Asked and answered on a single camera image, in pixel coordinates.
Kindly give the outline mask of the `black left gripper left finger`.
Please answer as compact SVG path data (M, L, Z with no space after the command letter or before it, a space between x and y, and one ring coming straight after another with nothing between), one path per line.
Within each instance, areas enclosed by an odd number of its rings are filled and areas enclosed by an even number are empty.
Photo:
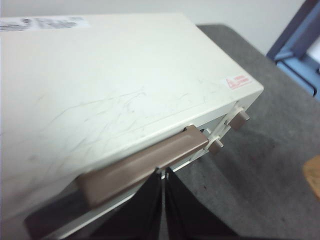
M162 175L156 168L134 196L97 230L95 240L157 240L162 216Z

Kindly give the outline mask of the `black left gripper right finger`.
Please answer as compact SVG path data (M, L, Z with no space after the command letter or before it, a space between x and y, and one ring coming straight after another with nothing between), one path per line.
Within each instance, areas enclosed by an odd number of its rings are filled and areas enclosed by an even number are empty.
M171 240L238 239L238 234L206 208L169 167L165 169L165 214Z

